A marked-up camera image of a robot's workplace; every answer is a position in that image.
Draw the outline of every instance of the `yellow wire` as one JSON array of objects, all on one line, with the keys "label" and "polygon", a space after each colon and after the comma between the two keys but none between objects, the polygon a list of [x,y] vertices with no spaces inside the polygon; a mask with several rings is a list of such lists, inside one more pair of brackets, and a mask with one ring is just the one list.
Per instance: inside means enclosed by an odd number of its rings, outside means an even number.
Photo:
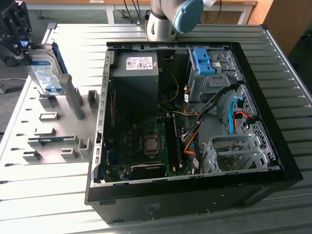
[{"label": "yellow wire", "polygon": [[172,79],[174,79],[175,84],[176,84],[176,93],[175,93],[175,96],[174,96],[172,99],[170,99],[170,100],[167,100],[167,101],[160,101],[160,102],[159,102],[159,103],[161,103],[161,104],[164,104],[164,103],[169,103],[169,102],[173,101],[174,99],[176,99],[177,95],[179,94],[179,85],[178,85],[177,80],[176,80],[176,78],[174,77],[174,75],[172,75],[172,73],[171,73],[167,68],[162,68],[162,69],[163,69],[163,70],[166,70],[166,71],[171,75]]},{"label": "yellow wire", "polygon": [[193,134],[192,138],[190,139],[189,143],[187,144],[187,146],[184,149],[184,152],[187,152],[188,147],[190,146],[192,140],[194,139],[194,137],[196,136],[196,134],[198,133],[199,128],[197,129],[197,131]]},{"label": "yellow wire", "polygon": [[[184,113],[186,113],[186,114],[191,114],[191,113],[192,113],[192,112],[188,112],[188,111],[186,110],[186,104],[184,105]],[[194,115],[198,116],[198,112],[197,112],[197,111],[194,111]]]}]

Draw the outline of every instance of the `power supply label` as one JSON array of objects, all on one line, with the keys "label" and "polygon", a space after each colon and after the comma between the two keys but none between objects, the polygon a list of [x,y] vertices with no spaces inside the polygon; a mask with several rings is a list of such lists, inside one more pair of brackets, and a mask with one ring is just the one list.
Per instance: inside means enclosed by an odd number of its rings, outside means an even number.
[{"label": "power supply label", "polygon": [[32,61],[31,68],[36,75],[36,80],[43,90],[49,93],[58,93],[62,91],[59,79],[53,74],[53,67],[49,61]]},{"label": "power supply label", "polygon": [[126,70],[150,70],[153,69],[152,57],[128,57]]}]

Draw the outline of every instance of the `metal bracket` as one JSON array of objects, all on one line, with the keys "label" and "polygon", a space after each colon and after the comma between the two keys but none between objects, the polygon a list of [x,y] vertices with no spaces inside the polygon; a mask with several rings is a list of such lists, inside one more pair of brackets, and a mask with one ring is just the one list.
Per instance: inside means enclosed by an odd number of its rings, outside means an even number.
[{"label": "metal bracket", "polygon": [[59,84],[65,90],[66,99],[69,106],[73,109],[78,120],[84,118],[84,113],[81,108],[81,95],[76,90],[72,83],[72,76],[69,74],[62,74],[59,79]]}]

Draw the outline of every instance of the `wooden table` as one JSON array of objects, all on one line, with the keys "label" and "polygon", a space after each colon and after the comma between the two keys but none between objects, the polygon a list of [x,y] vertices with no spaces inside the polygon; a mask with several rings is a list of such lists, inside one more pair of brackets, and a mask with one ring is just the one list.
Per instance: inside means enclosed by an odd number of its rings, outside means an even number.
[{"label": "wooden table", "polygon": [[[123,0],[24,0],[29,10],[37,11],[37,17],[41,17],[41,10],[105,10],[109,24],[115,23],[114,10],[125,10]],[[150,0],[139,0],[141,10],[150,10]],[[222,11],[241,12],[238,24],[247,24],[248,18],[257,0],[222,0]],[[132,0],[126,0],[129,10],[134,10]],[[217,1],[211,7],[204,7],[204,11],[219,11],[220,2]]]}]

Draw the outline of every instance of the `sticker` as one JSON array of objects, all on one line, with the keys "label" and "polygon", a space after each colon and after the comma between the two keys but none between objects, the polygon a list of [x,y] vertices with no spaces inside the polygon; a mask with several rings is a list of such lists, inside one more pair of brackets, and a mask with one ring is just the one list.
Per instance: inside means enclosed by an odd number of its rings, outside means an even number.
[{"label": "sticker", "polygon": [[211,64],[213,67],[221,67],[219,62],[212,62]]},{"label": "sticker", "polygon": [[36,80],[41,88],[50,93],[58,93],[62,91],[58,77],[53,74],[52,66],[49,61],[33,61],[31,63]]},{"label": "sticker", "polygon": [[126,70],[150,70],[153,69],[152,57],[128,57]]},{"label": "sticker", "polygon": [[147,215],[156,215],[160,211],[160,203],[148,204],[145,208],[145,212]]},{"label": "sticker", "polygon": [[189,103],[189,95],[188,94],[184,94],[184,101]]},{"label": "sticker", "polygon": [[193,164],[194,164],[194,165],[196,166],[196,168],[198,169],[198,167],[199,167],[199,162],[197,161],[196,158],[194,158]]}]

